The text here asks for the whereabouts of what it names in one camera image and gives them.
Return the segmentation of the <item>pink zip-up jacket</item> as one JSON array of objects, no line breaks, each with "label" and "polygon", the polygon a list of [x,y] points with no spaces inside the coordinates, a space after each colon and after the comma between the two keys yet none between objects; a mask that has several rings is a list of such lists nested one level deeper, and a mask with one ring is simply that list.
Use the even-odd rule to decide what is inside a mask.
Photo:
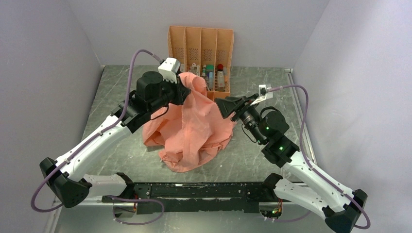
[{"label": "pink zip-up jacket", "polygon": [[154,114],[142,129],[143,144],[164,146],[158,155],[174,172],[198,168],[226,148],[235,122],[224,119],[215,102],[206,96],[206,82],[190,72],[180,74],[191,90],[183,105],[169,104]]}]

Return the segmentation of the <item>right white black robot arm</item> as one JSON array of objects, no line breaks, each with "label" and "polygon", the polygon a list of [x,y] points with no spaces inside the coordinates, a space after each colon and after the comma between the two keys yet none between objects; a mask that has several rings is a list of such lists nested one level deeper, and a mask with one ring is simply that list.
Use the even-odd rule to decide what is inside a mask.
[{"label": "right white black robot arm", "polygon": [[302,150],[285,136],[289,129],[285,117],[274,107],[258,112],[252,104],[258,96],[216,98],[223,118],[241,120],[244,128],[264,145],[262,153],[272,164],[299,178],[306,188],[295,186],[280,175],[271,175],[262,188],[268,201],[276,198],[300,205],[322,218],[336,233],[349,233],[356,225],[367,194],[332,178],[303,155]]}]

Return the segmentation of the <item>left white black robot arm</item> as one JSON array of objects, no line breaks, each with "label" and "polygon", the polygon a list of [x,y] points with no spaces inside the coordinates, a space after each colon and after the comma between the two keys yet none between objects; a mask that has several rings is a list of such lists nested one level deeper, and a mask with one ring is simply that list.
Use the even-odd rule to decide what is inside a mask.
[{"label": "left white black robot arm", "polygon": [[191,90],[185,87],[176,74],[169,82],[156,71],[145,72],[137,80],[136,89],[120,102],[104,122],[79,145],[57,159],[45,158],[40,169],[48,187],[61,201],[72,208],[89,197],[108,196],[130,201],[135,195],[135,184],[124,173],[110,176],[88,175],[92,163],[121,140],[129,137],[152,114],[170,104],[182,105]]}]

